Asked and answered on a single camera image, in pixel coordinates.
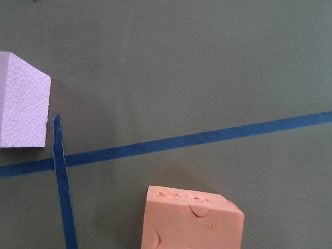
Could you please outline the orange foam cube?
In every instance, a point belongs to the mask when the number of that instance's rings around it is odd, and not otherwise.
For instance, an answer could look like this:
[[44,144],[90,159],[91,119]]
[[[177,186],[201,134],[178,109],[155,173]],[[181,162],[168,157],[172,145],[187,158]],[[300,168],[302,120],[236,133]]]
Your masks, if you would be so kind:
[[149,186],[142,248],[240,248],[244,213],[221,195]]

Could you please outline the pink foam cube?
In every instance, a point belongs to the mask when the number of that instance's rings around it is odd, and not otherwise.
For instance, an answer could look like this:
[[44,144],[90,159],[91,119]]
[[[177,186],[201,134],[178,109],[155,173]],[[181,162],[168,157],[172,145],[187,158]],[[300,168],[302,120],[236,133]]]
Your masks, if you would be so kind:
[[51,78],[1,52],[1,148],[45,147]]

